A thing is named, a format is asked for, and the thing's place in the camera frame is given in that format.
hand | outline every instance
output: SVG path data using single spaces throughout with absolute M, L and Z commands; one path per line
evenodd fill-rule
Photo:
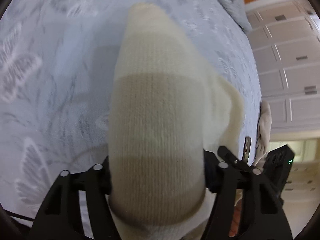
M 241 207 L 242 207 L 242 199 L 240 199 L 238 203 L 235 205 L 235 209 L 233 212 L 233 219 L 232 219 L 231 228 L 229 232 L 229 236 L 231 237 L 236 236 L 238 233 L 240 218 L 241 218 Z

cabinet handle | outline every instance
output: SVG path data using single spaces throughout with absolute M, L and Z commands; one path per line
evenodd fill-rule
M 282 15 L 278 15 L 275 17 L 276 21 L 283 21 L 283 20 L 286 20 L 287 18 L 282 14 Z
M 308 59 L 308 56 L 296 57 L 296 60 Z
M 306 96 L 307 96 L 307 95 L 316 95 L 317 93 L 318 93 L 317 90 L 314 90 L 314 91 L 306 91 L 306 92 L 305 92 Z
M 317 89 L 317 86 L 304 87 L 305 91 L 307 91 L 307 90 L 315 90 L 315 89 Z

bedspread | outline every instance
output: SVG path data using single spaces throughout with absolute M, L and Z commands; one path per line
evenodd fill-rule
M 34 216 L 61 170 L 85 171 L 105 158 L 114 67 L 128 9 L 140 1 L 163 8 L 239 90 L 240 151 L 250 136 L 253 162 L 261 100 L 255 60 L 217 0 L 13 0 L 0 20 L 4 208 Z

screw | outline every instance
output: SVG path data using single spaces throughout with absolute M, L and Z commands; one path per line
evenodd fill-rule
M 222 169 L 226 169 L 229 167 L 228 163 L 225 163 L 225 162 L 219 162 L 219 167 L 222 168 Z
M 69 174 L 70 174 L 70 172 L 67 171 L 67 170 L 64 170 L 64 171 L 61 171 L 61 172 L 60 172 L 60 176 L 61 176 L 61 177 L 66 177 L 66 176 L 68 176 Z
M 252 172 L 256 175 L 260 175 L 262 173 L 262 171 L 257 168 L 253 169 Z
M 99 170 L 101 170 L 102 168 L 103 168 L 103 166 L 102 166 L 102 164 L 100 164 L 100 163 L 98 163 L 98 164 L 96 164 L 96 165 L 93 166 L 93 169 L 94 169 L 95 171 L 99 171 Z

black device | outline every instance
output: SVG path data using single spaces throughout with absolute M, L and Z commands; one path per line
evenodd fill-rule
M 268 159 L 273 160 L 279 151 L 284 156 L 276 162 L 266 162 L 261 172 L 238 160 L 226 147 L 218 149 L 223 162 L 204 150 L 206 187 L 217 196 L 201 240 L 230 239 L 237 188 L 243 189 L 242 215 L 238 234 L 232 239 L 292 240 L 278 186 L 282 187 L 287 179 L 291 166 L 288 159 L 294 154 L 286 146 L 270 152 Z M 272 177 L 271 182 L 269 169 L 276 168 L 283 172 Z M 86 172 L 62 171 L 41 204 L 26 239 L 89 240 L 84 235 L 79 207 L 78 191 L 84 190 L 94 239 L 121 240 L 105 197 L 111 193 L 111 186 L 108 157 L 103 164 L 96 164 Z
M 280 195 L 287 182 L 294 153 L 288 145 L 284 145 L 268 153 L 263 166 L 263 173 L 276 187 L 277 194 Z

